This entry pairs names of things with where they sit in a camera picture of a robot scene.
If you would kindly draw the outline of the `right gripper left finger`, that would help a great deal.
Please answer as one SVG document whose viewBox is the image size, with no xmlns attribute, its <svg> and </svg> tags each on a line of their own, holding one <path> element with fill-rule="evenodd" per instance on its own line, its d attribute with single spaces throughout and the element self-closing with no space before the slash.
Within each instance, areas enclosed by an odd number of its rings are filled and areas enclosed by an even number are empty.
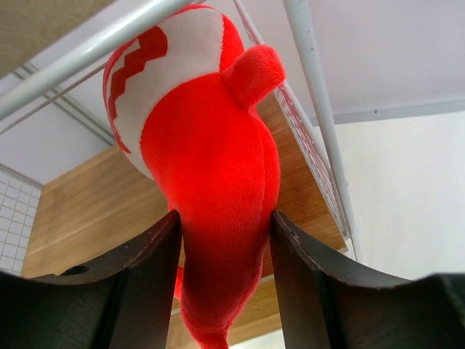
<svg viewBox="0 0 465 349">
<path fill-rule="evenodd" d="M 1 274 L 3 348 L 164 348 L 180 256 L 180 218 L 59 275 Z"/>
</svg>

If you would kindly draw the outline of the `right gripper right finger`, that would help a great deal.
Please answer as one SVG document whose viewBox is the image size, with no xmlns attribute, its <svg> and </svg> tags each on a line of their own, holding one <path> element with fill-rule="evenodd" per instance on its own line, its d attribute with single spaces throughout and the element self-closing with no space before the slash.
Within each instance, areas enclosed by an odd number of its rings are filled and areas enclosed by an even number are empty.
<svg viewBox="0 0 465 349">
<path fill-rule="evenodd" d="M 464 276 L 415 281 L 362 265 L 272 216 L 270 248 L 287 348 L 462 348 Z"/>
</svg>

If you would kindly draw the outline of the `red shark plush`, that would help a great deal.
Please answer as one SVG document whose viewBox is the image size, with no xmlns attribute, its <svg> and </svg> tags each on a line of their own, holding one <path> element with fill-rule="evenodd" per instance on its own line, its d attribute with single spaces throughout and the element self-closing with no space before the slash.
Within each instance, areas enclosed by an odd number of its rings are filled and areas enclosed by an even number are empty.
<svg viewBox="0 0 465 349">
<path fill-rule="evenodd" d="M 256 107 L 285 77 L 272 47 L 245 48 L 234 23 L 203 4 L 126 42 L 105 66 L 119 148 L 180 215 L 185 262 L 174 293 L 201 348 L 227 347 L 262 276 L 280 162 Z"/>
</svg>

